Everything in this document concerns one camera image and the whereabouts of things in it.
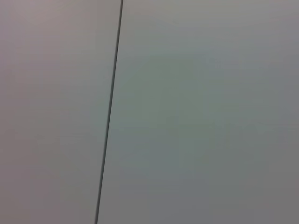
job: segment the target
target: white wall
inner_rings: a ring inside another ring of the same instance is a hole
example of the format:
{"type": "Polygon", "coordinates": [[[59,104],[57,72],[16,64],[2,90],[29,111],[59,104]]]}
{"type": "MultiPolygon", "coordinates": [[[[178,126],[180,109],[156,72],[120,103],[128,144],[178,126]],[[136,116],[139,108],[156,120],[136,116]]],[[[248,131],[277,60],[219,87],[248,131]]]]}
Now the white wall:
{"type": "Polygon", "coordinates": [[[119,7],[0,2],[0,223],[93,224],[119,7]]]}
{"type": "Polygon", "coordinates": [[[299,2],[123,10],[99,224],[298,223],[299,2]]]}

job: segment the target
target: white panel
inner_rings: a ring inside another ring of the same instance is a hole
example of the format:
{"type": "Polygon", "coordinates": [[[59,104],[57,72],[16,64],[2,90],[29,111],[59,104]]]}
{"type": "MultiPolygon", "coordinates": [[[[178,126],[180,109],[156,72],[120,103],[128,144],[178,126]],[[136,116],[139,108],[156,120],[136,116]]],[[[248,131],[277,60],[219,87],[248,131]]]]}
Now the white panel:
{"type": "Polygon", "coordinates": [[[299,222],[298,11],[125,1],[99,224],[299,222]]]}
{"type": "Polygon", "coordinates": [[[0,1],[0,223],[93,224],[119,0],[0,1]]]}

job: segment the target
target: dark vertical line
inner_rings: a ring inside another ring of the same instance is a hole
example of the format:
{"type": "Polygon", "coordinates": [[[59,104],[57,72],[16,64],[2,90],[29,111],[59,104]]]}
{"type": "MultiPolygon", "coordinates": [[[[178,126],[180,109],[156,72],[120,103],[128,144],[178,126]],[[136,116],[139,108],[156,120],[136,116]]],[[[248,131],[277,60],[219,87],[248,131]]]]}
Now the dark vertical line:
{"type": "Polygon", "coordinates": [[[107,152],[108,134],[109,134],[111,108],[112,108],[112,98],[113,98],[113,91],[114,91],[114,82],[115,82],[115,73],[116,73],[116,64],[117,64],[117,55],[118,55],[118,46],[119,46],[119,42],[120,42],[120,33],[121,33],[122,8],[123,8],[123,0],[121,0],[121,7],[120,7],[120,14],[119,14],[119,21],[118,21],[113,74],[112,74],[111,91],[110,91],[110,101],[109,101],[108,118],[107,118],[107,125],[106,125],[105,144],[104,144],[103,160],[102,160],[101,174],[100,174],[100,186],[99,186],[99,192],[98,192],[98,200],[97,200],[97,208],[96,208],[94,224],[98,224],[98,219],[99,219],[99,209],[100,209],[100,200],[101,200],[104,168],[105,168],[105,160],[106,160],[106,152],[107,152]]]}

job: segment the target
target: light gray surface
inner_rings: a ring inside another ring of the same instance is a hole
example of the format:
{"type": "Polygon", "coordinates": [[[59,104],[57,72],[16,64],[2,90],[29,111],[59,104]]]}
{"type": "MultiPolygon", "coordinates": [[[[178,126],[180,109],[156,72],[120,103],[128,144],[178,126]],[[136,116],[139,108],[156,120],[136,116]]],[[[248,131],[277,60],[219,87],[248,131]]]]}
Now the light gray surface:
{"type": "Polygon", "coordinates": [[[99,224],[299,222],[298,11],[125,1],[99,224]]]}
{"type": "Polygon", "coordinates": [[[0,1],[1,224],[93,224],[119,7],[0,1]]]}

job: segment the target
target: gray surface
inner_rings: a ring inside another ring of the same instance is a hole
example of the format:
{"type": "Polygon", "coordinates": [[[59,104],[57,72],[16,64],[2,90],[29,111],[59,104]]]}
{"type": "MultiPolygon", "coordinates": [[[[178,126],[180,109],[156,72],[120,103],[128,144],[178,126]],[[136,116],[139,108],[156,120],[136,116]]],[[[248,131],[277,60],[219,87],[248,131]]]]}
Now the gray surface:
{"type": "Polygon", "coordinates": [[[93,224],[119,7],[0,1],[1,224],[93,224]]]}
{"type": "Polygon", "coordinates": [[[125,1],[99,224],[299,222],[298,10],[125,1]]]}

